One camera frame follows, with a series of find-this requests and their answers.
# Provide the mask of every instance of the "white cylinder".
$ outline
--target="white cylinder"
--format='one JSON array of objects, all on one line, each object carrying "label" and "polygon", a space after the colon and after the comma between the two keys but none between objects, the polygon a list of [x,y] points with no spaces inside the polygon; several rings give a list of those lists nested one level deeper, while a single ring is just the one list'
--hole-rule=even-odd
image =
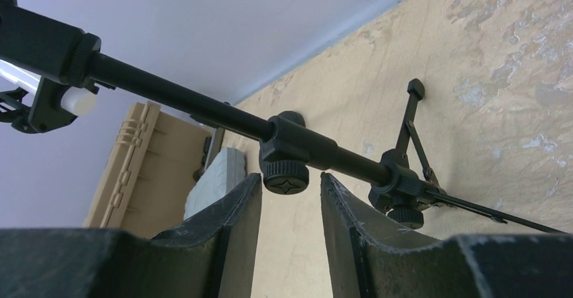
[{"label": "white cylinder", "polygon": [[[41,78],[38,74],[0,60],[0,75],[34,96],[38,91]],[[97,97],[92,92],[86,89],[70,87],[61,97],[60,106],[75,116],[83,116],[93,110],[96,102]]]}]

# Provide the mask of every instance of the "floor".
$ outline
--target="floor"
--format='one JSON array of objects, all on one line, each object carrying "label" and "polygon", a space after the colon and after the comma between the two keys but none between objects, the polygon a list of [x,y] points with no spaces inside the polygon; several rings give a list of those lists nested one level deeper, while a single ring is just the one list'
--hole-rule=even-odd
[{"label": "floor", "polygon": [[[419,78],[416,127],[450,195],[573,232],[573,0],[407,0],[238,105],[301,112],[312,130],[371,159],[395,145]],[[257,143],[228,133],[258,171]],[[409,153],[411,166],[419,164]],[[253,297],[331,297],[319,173],[290,197],[264,192]],[[369,186],[335,175],[366,200]],[[460,209],[421,232],[532,232]]]}]

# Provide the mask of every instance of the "tripod brace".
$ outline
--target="tripod brace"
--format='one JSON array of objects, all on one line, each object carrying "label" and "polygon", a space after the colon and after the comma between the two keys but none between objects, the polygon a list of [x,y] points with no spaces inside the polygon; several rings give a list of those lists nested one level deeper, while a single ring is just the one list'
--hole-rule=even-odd
[{"label": "tripod brace", "polygon": [[[43,77],[32,107],[22,103],[26,93],[21,89],[0,93],[0,110],[4,111],[0,112],[0,121],[10,122],[21,132],[42,133],[71,124],[76,117],[58,104],[62,89],[76,87],[96,93],[97,83],[124,89],[259,141],[264,182],[275,193],[303,191],[308,185],[306,166],[311,166],[370,183],[372,205],[411,228],[423,225],[422,210],[448,205],[496,222],[512,221],[543,232],[561,232],[446,194],[429,166],[414,126],[417,104],[424,97],[424,87],[417,79],[408,86],[410,98],[396,148],[384,153],[381,162],[374,162],[307,129],[304,119],[294,112],[263,120],[106,56],[100,52],[99,37],[22,9],[16,0],[0,0],[0,18],[0,59]],[[409,169],[406,149],[410,139],[425,180]]]}]

